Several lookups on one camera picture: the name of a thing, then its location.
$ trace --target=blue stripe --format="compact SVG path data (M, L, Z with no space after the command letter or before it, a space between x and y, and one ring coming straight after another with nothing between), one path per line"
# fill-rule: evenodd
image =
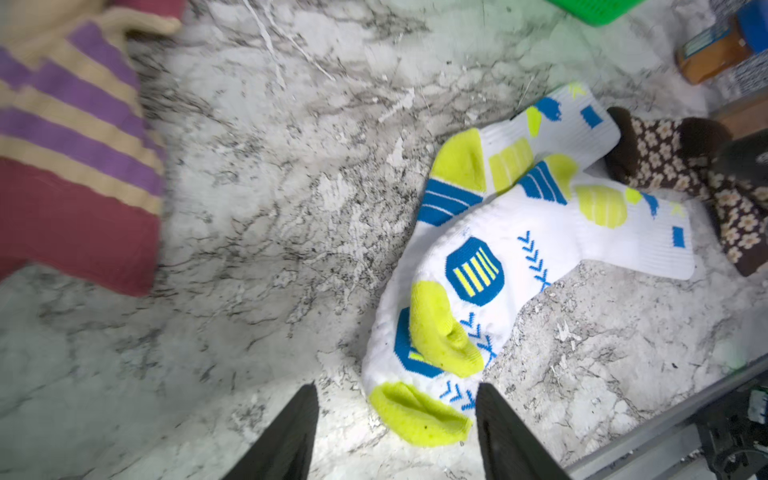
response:
M538 187L536 187L536 183L531 178L531 174L525 175L518 183L523 186L525 195L528 198L541 198L541 192L538 191Z
M478 281L480 282L480 288L481 288L482 290L485 290L486 288L488 288L488 287L489 287L489 285L485 285L485 282L484 282L484 281L482 281L482 275L480 275L480 272L478 271L478 269L476 269L476 268L475 268L475 266L474 266L474 265L472 265L472 262L471 262L471 261L470 261L470 262L467 262L467 265L469 265L469 268L471 268L471 269L472 269L472 271L473 271L473 272L475 272L475 276L476 276L476 277L478 277Z
M672 244L679 248L685 248L685 237L682 228L672 227Z
M467 210L469 208L466 205L462 204L461 202L457 202L456 200L452 200L450 198L440 197L439 195L431 194L429 192L424 194L424 200L422 200L422 205L432 205L434 207L440 207L443 210L447 210L454 215L458 215L464 210Z
M538 189L541 190L541 197L544 198L544 200L554 202L554 194L547 185L547 181L544 180L544 176L541 175L541 164L536 165L536 168L531 170L531 173L528 175L533 178L533 181L538 185Z
M603 123L603 119L600 118L600 115L598 115L596 111L594 111L592 105L587 105L587 107L581 110L581 116L583 117L584 121L587 122L589 128L595 128L599 124Z
M427 181L427 191L451 197L470 206L482 202L482 197L479 195L475 195L461 188L453 187L452 185L444 184L434 178L430 178L429 181Z
M451 214L432 208L429 205L422 205L422 207L419 208L419 215L416 219L434 225L435 227L439 227L452 218L453 216Z
M552 178L552 174L549 173L549 166L543 162L539 165L541 165L541 174L544 175L544 178L549 184L549 187L554 192L554 197L557 198L558 203L560 205L568 205L568 202L565 201L565 197L563 197L563 193L560 191L560 187L558 187L557 182L555 182L554 178Z

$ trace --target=marble countertop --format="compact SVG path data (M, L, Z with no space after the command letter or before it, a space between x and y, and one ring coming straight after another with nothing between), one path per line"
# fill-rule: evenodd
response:
M170 155L152 294L40 266L0 285L1 480L219 478L306 382L311 478L483 478L474 432L414 448L359 384L436 150L574 79L649 118L734 94L674 67L713 20L704 0L605 28L544 0L253 2L258 21L190 0L179 35L131 45ZM691 281L583 263L487 374L564 465L766 351L768 277L740 277L686 205Z

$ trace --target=green plastic container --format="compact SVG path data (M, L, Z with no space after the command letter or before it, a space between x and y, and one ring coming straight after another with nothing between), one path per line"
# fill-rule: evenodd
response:
M571 13L584 23L599 27L613 20L643 0L550 0L558 7Z

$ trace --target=blue jar lid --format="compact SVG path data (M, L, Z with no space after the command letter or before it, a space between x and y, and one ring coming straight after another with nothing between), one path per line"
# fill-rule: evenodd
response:
M736 15L750 48L755 53L768 50L768 0L752 0Z

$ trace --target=white athletic sock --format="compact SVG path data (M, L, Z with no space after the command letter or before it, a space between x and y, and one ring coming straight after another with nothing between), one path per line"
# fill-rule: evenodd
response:
M578 173L572 159L551 155L423 257L412 288L413 344L457 376L481 372L523 305L587 259L688 279L688 216L680 204Z
M468 209L506 191L536 157L571 152L580 170L607 154L619 130L582 84L543 98L510 121L450 138L432 166L413 235L376 311L362 383L382 420L408 442L466 439L477 379L460 379L424 362L412 348L409 304L415 267ZM463 319L472 325L472 319Z

